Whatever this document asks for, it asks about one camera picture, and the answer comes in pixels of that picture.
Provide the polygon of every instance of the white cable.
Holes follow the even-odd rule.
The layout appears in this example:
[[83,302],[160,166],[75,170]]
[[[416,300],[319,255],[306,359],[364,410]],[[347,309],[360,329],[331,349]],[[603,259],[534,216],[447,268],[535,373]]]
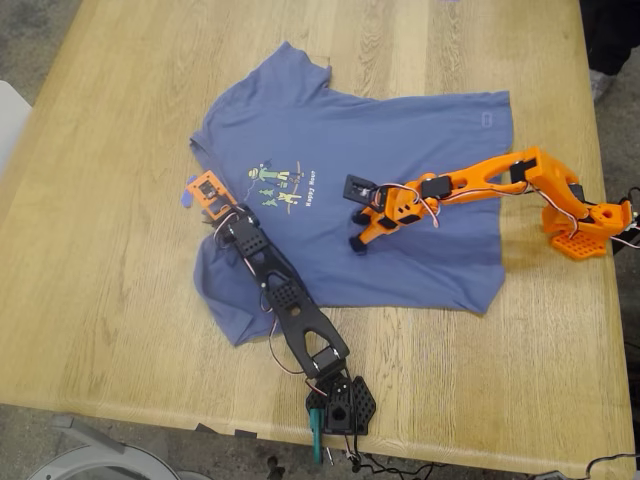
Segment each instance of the white cable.
[[249,260],[247,260],[246,258],[243,258],[243,260],[244,260],[244,263],[247,265],[247,268],[251,272],[251,275],[253,275],[255,277],[256,276],[256,271],[253,269],[253,267],[249,263]]
[[407,187],[406,185],[401,185],[399,183],[383,183],[382,185],[379,185],[378,188],[380,187],[391,187],[391,188],[400,188],[402,190],[407,190],[409,192],[413,192],[416,196],[416,198],[413,200],[413,203],[422,203],[422,205],[424,206],[424,208],[427,210],[427,212],[429,212],[429,215],[431,215],[431,218],[433,219],[433,226],[435,228],[440,227],[440,222],[438,221],[438,213],[440,213],[440,205],[438,204],[438,213],[434,213],[434,211],[431,209],[431,207],[427,204],[427,202],[425,202],[422,199],[422,196],[420,195],[420,193],[415,189],[415,188],[411,188],[411,187]]
[[611,237],[611,240],[614,240],[614,241],[620,242],[620,243],[624,243],[627,247],[640,248],[640,245],[634,245],[633,243],[629,243],[629,242],[627,242],[625,240],[622,240],[621,238]]
[[282,369],[283,372],[289,374],[289,375],[302,375],[304,373],[303,370],[300,370],[298,372],[295,372],[293,370],[289,370],[287,367],[285,367],[280,360],[278,360],[278,357],[276,357],[275,352],[273,351],[273,345],[271,344],[271,337],[273,337],[273,332],[276,331],[276,325],[278,324],[278,317],[276,316],[276,314],[273,314],[273,325],[271,325],[271,332],[269,333],[269,350],[271,351],[271,356],[273,357],[273,359],[276,361],[276,363],[278,364],[278,366]]
[[495,192],[498,195],[508,195],[508,196],[517,196],[517,195],[523,195],[525,193],[527,193],[527,189],[529,188],[529,183],[525,183],[524,188],[519,191],[519,192],[515,192],[515,193],[509,193],[509,192],[501,192],[500,190],[496,190],[494,188],[472,188],[470,190],[466,190],[464,192],[460,192],[460,193],[456,193],[455,195],[451,195],[450,197],[447,198],[443,198],[442,201],[446,202],[448,200],[453,200],[454,198],[458,198],[461,197],[463,195],[468,195],[470,193],[477,193],[477,192]]
[[569,235],[569,239],[572,239],[573,236],[578,232],[578,219],[576,217],[574,217],[573,215],[571,215],[569,212],[561,209],[559,206],[557,206],[553,200],[551,200],[549,198],[549,196],[544,193],[541,192],[540,190],[538,190],[536,187],[534,187],[533,185],[531,185],[531,188],[533,188],[533,190],[535,192],[537,192],[542,198],[544,198],[547,202],[549,202],[549,205],[551,205],[553,208],[555,208],[556,210],[558,210],[560,213],[564,214],[567,218],[569,218],[569,220],[571,220],[571,222],[573,223],[573,232],[571,232],[571,234]]

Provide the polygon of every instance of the gray floor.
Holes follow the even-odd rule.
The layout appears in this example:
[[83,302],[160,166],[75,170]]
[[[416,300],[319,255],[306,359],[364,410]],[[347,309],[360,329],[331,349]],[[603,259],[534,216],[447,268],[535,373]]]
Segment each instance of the gray floor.
[[[6,80],[31,104],[53,62],[80,0],[0,0],[0,80]],[[640,51],[636,51],[611,90],[596,107],[608,199],[617,201],[630,186],[640,185]],[[640,255],[616,256],[620,308],[626,339],[640,346]],[[640,360],[640,349],[628,355]],[[48,412],[0,405],[0,480],[25,479],[43,461],[73,442],[49,428]],[[86,419],[113,438],[147,448],[178,469],[193,470],[215,480],[264,479],[266,461],[276,455],[287,469],[285,478],[373,478],[353,476],[350,464],[334,452],[336,466],[318,467],[308,447],[240,439],[144,425]],[[380,457],[382,463],[413,470],[420,462]],[[383,478],[398,478],[382,475]],[[450,466],[430,477],[443,479],[522,479],[523,475]]]

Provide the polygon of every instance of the robotic arm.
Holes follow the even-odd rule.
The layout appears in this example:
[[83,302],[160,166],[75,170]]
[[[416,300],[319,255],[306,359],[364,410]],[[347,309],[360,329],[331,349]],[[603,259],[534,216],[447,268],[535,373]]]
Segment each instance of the robotic arm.
[[[491,182],[507,170],[510,183]],[[637,222],[626,198],[619,204],[585,202],[578,177],[558,160],[532,147],[443,175],[425,173],[404,185],[376,185],[347,176],[343,196],[365,205],[352,219],[366,225],[349,242],[355,252],[364,254],[367,244],[379,235],[389,235],[425,215],[431,216],[437,228],[442,206],[530,192],[539,193],[548,203],[542,211],[542,225],[545,232],[554,233],[552,246],[576,260],[604,255],[606,241],[624,235]]]

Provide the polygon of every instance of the wire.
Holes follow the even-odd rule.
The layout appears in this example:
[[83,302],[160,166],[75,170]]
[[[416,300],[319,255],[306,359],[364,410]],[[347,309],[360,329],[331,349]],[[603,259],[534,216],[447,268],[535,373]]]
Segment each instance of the wire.
[[267,310],[264,309],[264,305],[262,303],[262,299],[264,298],[264,290],[260,289],[260,310],[262,310],[264,313],[271,313],[273,312],[273,307],[269,305],[269,308]]
[[617,237],[611,237],[611,240],[614,240],[616,242],[620,242],[620,243],[624,243],[627,247],[631,247],[631,248],[640,248],[640,245],[635,245],[633,243],[629,243],[625,240],[622,240],[621,238],[617,238]]
[[271,337],[273,337],[273,332],[276,331],[276,325],[277,324],[278,324],[278,317],[274,313],[273,314],[273,324],[271,325],[271,332],[269,333],[269,350],[271,351],[271,356],[273,357],[273,359],[276,361],[276,363],[282,369],[283,372],[288,373],[289,375],[302,375],[304,373],[303,370],[300,370],[300,371],[296,372],[296,371],[293,371],[293,370],[289,370],[287,367],[285,367],[282,364],[282,362],[280,362],[280,360],[278,360],[278,357],[276,357],[276,354],[273,351],[273,345],[271,344]]
[[306,383],[307,387],[309,387],[311,390],[313,390],[316,393],[319,393],[323,397],[328,397],[329,396],[326,393],[324,393],[322,390],[320,390],[318,387],[315,387],[315,386],[311,385],[311,383],[309,383],[309,379],[308,378],[305,379],[304,383]]
[[[588,464],[587,464],[587,468],[585,469],[585,476],[581,477],[581,478],[569,478],[564,476],[564,478],[566,478],[567,480],[591,480],[591,469],[594,467],[594,465],[600,463],[600,462],[609,462],[611,460],[617,460],[618,458],[638,458],[640,457],[640,453],[618,453],[616,455],[611,455],[609,457],[598,457],[598,458],[594,458],[593,460],[591,460]],[[553,470],[551,472],[545,472],[545,473],[538,473],[534,476],[534,478],[536,476],[540,476],[540,475],[551,475],[553,473],[559,473],[562,475],[562,473],[559,470]]]
[[640,192],[640,187],[631,187],[627,192],[627,198],[629,199],[632,205],[633,205],[633,198],[631,196],[631,192],[633,192],[634,190],[637,190],[638,192]]
[[256,271],[253,269],[253,267],[249,263],[249,260],[247,260],[246,258],[243,258],[243,260],[244,260],[245,265],[247,266],[247,268],[251,272],[251,275],[253,275],[255,277],[256,276]]
[[443,198],[442,201],[447,202],[449,200],[453,200],[454,198],[462,197],[463,195],[468,195],[470,193],[478,193],[478,192],[495,192],[498,195],[515,197],[517,195],[526,195],[528,193],[533,193],[535,191],[534,189],[527,192],[528,188],[529,188],[529,182],[525,182],[524,188],[521,191],[515,192],[515,193],[501,192],[500,190],[496,190],[495,188],[472,188],[464,192],[456,193],[455,195],[451,195],[449,197]]
[[573,231],[571,232],[571,234],[569,235],[569,238],[573,238],[573,236],[578,232],[578,219],[571,215],[569,212],[563,210],[562,208],[560,208],[559,206],[557,206],[553,200],[551,200],[551,198],[549,198],[549,196],[544,193],[541,192],[540,190],[538,190],[536,187],[534,187],[533,185],[531,185],[531,188],[533,188],[536,192],[538,192],[538,194],[544,198],[549,205],[551,205],[553,208],[555,208],[557,211],[559,211],[560,213],[564,214],[569,220],[571,220],[571,222],[573,223]]
[[625,344],[627,347],[633,347],[633,348],[635,348],[635,349],[637,349],[637,350],[640,350],[640,345],[636,345],[635,343],[631,343],[631,342],[624,342],[624,344]]

